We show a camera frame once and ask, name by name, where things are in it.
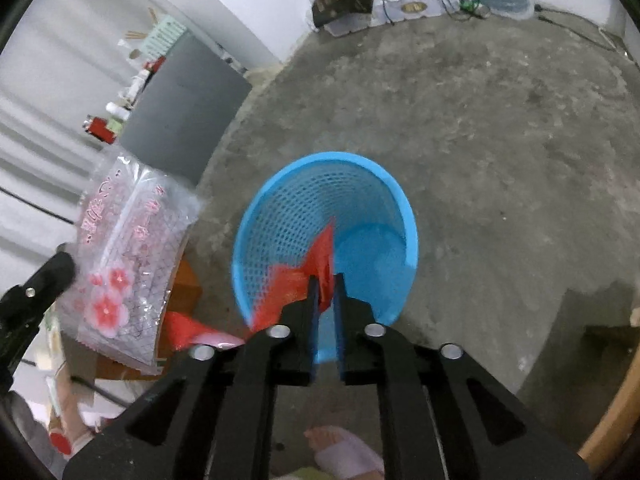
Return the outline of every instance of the electrical wire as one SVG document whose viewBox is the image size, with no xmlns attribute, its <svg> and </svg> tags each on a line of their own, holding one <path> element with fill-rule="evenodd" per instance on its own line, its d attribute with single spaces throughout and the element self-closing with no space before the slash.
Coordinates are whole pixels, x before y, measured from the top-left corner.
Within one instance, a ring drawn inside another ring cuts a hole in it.
<svg viewBox="0 0 640 480">
<path fill-rule="evenodd" d="M 598 29 L 598 32 L 600 33 L 601 37 L 603 40 L 605 40 L 610 48 L 606 48 L 604 45 L 602 45 L 601 43 L 598 43 L 597 41 L 593 41 L 591 38 L 585 37 L 583 34 L 581 34 L 580 32 L 573 30 L 570 27 L 567 27 L 566 25 L 563 25 L 562 23 L 558 23 L 555 22 L 549 18 L 546 18 L 546 20 L 542 20 L 540 17 L 538 17 L 539 20 L 541 20 L 542 22 L 547 22 L 547 23 L 551 23 L 553 25 L 557 25 L 558 27 L 562 27 L 562 28 L 566 28 L 567 30 L 572 31 L 574 34 L 577 34 L 578 36 L 580 36 L 581 38 L 584 38 L 587 41 L 591 41 L 591 43 L 596 44 L 599 47 L 602 47 L 606 50 L 609 50 L 611 52 L 617 52 L 618 51 L 618 47 L 616 46 L 616 44 L 613 42 L 613 40 L 609 37 L 609 35 L 606 33 L 606 31 L 604 31 L 604 29 L 599 26 L 597 23 L 592 22 L 590 19 L 585 18 L 584 16 L 580 16 L 578 14 L 574 14 L 573 12 L 570 12 L 568 10 L 561 10 L 561 9 L 553 9 L 551 7 L 543 7 L 540 4 L 536 4 L 534 6 L 534 10 L 536 12 L 556 12 L 558 14 L 565 14 L 566 16 L 573 16 L 574 18 L 580 18 L 581 20 L 583 20 L 584 22 L 590 23 L 591 25 L 593 25 L 593 27 Z"/>
<path fill-rule="evenodd" d="M 607 45 L 603 45 L 598 41 L 592 40 L 589 36 L 587 36 L 587 35 L 585 35 L 585 34 L 583 34 L 581 32 L 578 32 L 574 28 L 571 28 L 571 27 L 569 27 L 567 25 L 563 25 L 562 23 L 555 22 L 551 18 L 543 16 L 542 14 L 538 15 L 538 19 L 541 22 L 550 23 L 551 25 L 555 25 L 556 27 L 564 28 L 565 30 L 568 30 L 568 31 L 574 33 L 576 36 L 579 36 L 583 40 L 589 41 L 589 43 L 594 44 L 595 46 L 599 46 L 600 48 L 602 48 L 604 50 L 607 50 L 608 52 L 617 52 L 618 51 L 616 48 L 613 48 L 613 47 L 610 47 L 610 46 L 607 46 Z"/>
<path fill-rule="evenodd" d="M 391 23 L 391 25 L 395 25 L 396 22 L 394 22 L 390 17 L 388 12 L 386 12 L 386 0 L 382 0 L 382 10 L 385 13 L 386 18 L 388 19 L 389 23 Z"/>
<path fill-rule="evenodd" d="M 454 17 L 454 15 L 450 12 L 450 10 L 447 8 L 447 4 L 444 2 L 444 0 L 440 0 L 442 2 L 442 6 L 444 7 L 444 10 L 447 12 L 447 15 L 454 21 L 454 22 L 468 22 L 473 16 L 474 14 L 469 14 L 467 16 L 465 16 L 463 19 L 459 20 L 458 18 Z M 453 4 L 451 3 L 451 0 L 447 0 L 449 3 L 449 7 L 451 8 L 451 10 L 453 10 L 454 12 L 456 12 L 456 8 L 453 6 Z"/>
<path fill-rule="evenodd" d="M 38 367 L 38 365 L 34 361 L 30 361 L 28 359 L 20 359 L 20 362 L 29 366 L 33 366 L 34 368 Z M 100 395 L 101 397 L 104 397 L 109 402 L 113 402 L 114 404 L 116 404 L 117 406 L 120 406 L 121 408 L 126 409 L 129 407 L 129 403 L 126 400 L 122 400 L 120 397 L 113 395 L 111 392 L 108 392 L 107 390 L 101 388 L 100 386 L 96 386 L 95 384 L 92 384 L 91 382 L 87 381 L 82 377 L 72 375 L 71 382 L 84 386 L 88 390 L 91 390 L 92 392 Z"/>
<path fill-rule="evenodd" d="M 48 209 L 40 207 L 39 205 L 37 205 L 36 203 L 31 202 L 30 200 L 22 198 L 20 195 L 16 195 L 14 192 L 9 191 L 5 187 L 0 187 L 0 192 L 4 193 L 7 196 L 10 196 L 11 198 L 15 198 L 16 200 L 22 202 L 25 205 L 28 205 L 28 206 L 33 207 L 34 209 L 37 209 L 41 213 L 47 214 L 49 216 L 52 216 L 53 218 L 56 218 L 58 220 L 62 220 L 64 223 L 67 223 L 67 224 L 70 224 L 70 225 L 74 224 L 74 222 L 72 220 L 70 220 L 69 218 L 65 218 L 63 216 L 60 216 L 59 214 L 54 213 L 53 211 L 49 211 Z"/>
</svg>

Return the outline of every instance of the red fabric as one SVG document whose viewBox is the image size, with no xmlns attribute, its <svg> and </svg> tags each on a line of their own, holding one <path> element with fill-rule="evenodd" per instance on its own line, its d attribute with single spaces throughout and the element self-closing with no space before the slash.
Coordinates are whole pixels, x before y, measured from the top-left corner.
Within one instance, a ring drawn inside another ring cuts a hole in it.
<svg viewBox="0 0 640 480">
<path fill-rule="evenodd" d="M 334 222 L 316 237 L 300 267 L 276 264 L 270 267 L 267 289 L 254 311 L 251 331 L 260 332 L 280 320 L 282 308 L 304 300 L 309 277 L 317 276 L 320 285 L 320 312 L 331 305 L 334 296 Z"/>
<path fill-rule="evenodd" d="M 69 439 L 60 430 L 51 430 L 49 439 L 53 446 L 63 455 L 70 455 L 72 453 Z"/>
<path fill-rule="evenodd" d="M 167 312 L 164 314 L 162 326 L 166 330 L 169 344 L 174 350 L 183 350 L 191 346 L 191 341 L 196 336 L 204 333 L 216 333 L 210 326 L 202 324 L 189 316 L 179 312 Z"/>
</svg>

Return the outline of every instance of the basket rim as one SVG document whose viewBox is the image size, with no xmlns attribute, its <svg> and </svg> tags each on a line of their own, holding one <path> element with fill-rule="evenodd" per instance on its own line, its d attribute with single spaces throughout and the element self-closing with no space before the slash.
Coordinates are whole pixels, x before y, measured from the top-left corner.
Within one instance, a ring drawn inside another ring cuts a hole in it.
<svg viewBox="0 0 640 480">
<path fill-rule="evenodd" d="M 281 180 L 305 166 L 316 164 L 318 162 L 347 162 L 360 166 L 361 168 L 371 172 L 388 187 L 391 195 L 396 201 L 396 204 L 398 204 L 402 224 L 404 225 L 404 238 L 406 244 L 404 264 L 414 269 L 418 266 L 418 229 L 415 224 L 414 211 L 411 208 L 409 200 L 404 194 L 402 187 L 387 170 L 378 163 L 373 162 L 364 156 L 356 155 L 355 153 L 322 152 L 304 156 L 290 164 L 287 164 L 267 180 L 267 182 L 265 182 L 259 189 L 258 193 L 256 193 L 242 215 L 240 227 L 238 228 L 236 240 L 234 241 L 234 251 L 231 259 L 231 281 L 234 288 L 234 295 L 236 296 L 236 303 L 238 304 L 240 314 L 247 325 L 251 324 L 253 309 L 246 293 L 246 287 L 244 286 L 241 255 L 244 253 L 244 247 L 247 244 L 248 237 L 246 236 L 246 233 L 254 223 L 254 213 L 270 193 L 271 189 L 279 184 Z"/>
</svg>

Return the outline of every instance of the blue bucket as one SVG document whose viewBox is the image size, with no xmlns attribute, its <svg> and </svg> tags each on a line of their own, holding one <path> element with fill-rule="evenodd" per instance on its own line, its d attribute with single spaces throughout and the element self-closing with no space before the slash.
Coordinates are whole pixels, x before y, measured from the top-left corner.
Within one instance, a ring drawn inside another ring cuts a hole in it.
<svg viewBox="0 0 640 480">
<path fill-rule="evenodd" d="M 309 155 L 262 186 L 242 217 L 232 260 L 238 307 L 251 324 L 273 264 L 299 266 L 335 219 L 334 268 L 347 293 L 380 323 L 400 315 L 418 264 L 418 231 L 402 188 L 381 166 L 352 153 Z M 316 362 L 335 360 L 334 309 L 320 316 Z"/>
</svg>

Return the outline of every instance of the wooden stick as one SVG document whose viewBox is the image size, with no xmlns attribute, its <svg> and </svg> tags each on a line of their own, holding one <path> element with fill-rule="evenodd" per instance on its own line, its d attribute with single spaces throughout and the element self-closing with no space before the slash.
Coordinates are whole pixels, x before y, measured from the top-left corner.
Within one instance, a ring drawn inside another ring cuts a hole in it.
<svg viewBox="0 0 640 480">
<path fill-rule="evenodd" d="M 154 25 L 157 25 L 158 17 L 156 16 L 156 12 L 151 7 L 149 7 L 149 13 L 151 14 L 151 21 L 154 22 Z"/>
<path fill-rule="evenodd" d="M 595 474 L 619 453 L 640 418 L 640 350 L 636 350 L 625 380 L 595 430 L 578 454 Z"/>
</svg>

